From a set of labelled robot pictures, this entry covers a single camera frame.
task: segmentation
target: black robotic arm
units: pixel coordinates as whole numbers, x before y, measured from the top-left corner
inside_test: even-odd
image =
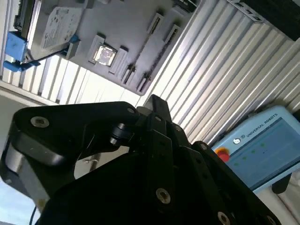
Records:
[[[129,153],[74,179],[77,160],[121,145]],[[34,200],[39,225],[281,224],[207,144],[188,142],[154,95],[137,109],[111,102],[16,112],[0,175]]]

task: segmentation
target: red emergency stop button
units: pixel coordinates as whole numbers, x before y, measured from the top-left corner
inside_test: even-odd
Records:
[[[226,148],[218,148],[215,150],[217,156],[219,156],[219,158],[221,160],[223,160],[223,162],[228,162],[230,156],[229,156],[229,150]]]

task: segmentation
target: blue plastic bracket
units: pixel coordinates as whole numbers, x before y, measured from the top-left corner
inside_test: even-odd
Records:
[[[75,43],[78,41],[80,41],[80,39],[78,38],[77,35],[73,35],[73,37],[70,39],[70,43]],[[4,68],[9,69],[12,72],[22,72],[31,67],[36,67],[41,65],[39,63],[40,61],[52,57],[56,54],[62,54],[63,56],[66,56],[68,53],[68,48],[66,48],[59,52],[55,52],[46,57],[43,57],[39,60],[34,60],[28,63],[21,63],[24,59],[26,50],[27,50],[27,41],[17,36],[15,31],[9,32],[7,35],[5,54],[13,57],[15,61],[14,62],[4,61],[3,63]]]

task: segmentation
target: sticker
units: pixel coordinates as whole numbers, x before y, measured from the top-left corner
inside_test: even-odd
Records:
[[[41,47],[45,49],[69,42],[78,28],[82,12],[82,8],[56,7],[49,15]]]

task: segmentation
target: black cable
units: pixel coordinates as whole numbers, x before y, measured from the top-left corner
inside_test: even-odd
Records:
[[[34,209],[33,209],[33,211],[32,211],[32,215],[31,215],[31,217],[30,217],[29,225],[32,225],[33,217],[34,217],[34,214],[36,213],[36,210],[37,210],[37,207],[34,207]]]

